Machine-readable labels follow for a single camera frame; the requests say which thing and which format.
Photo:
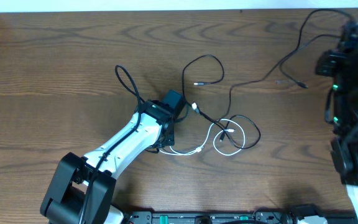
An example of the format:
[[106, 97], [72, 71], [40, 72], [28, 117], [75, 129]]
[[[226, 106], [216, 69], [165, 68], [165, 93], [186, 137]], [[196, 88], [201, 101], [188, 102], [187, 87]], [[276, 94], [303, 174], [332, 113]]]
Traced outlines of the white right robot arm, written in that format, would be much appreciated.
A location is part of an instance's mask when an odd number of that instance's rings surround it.
[[320, 56], [315, 73], [333, 79], [324, 118], [334, 126], [331, 157], [358, 219], [358, 22], [344, 25], [337, 47]]

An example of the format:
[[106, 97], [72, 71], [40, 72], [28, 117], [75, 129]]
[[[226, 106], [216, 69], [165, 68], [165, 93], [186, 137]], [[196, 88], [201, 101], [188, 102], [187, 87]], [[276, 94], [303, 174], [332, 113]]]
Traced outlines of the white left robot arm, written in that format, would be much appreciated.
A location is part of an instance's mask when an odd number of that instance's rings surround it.
[[72, 152], [58, 163], [40, 206], [50, 223], [122, 223], [112, 205], [118, 177], [144, 150], [174, 145], [174, 124], [185, 107], [170, 90], [162, 101], [148, 100], [110, 140], [80, 157]]

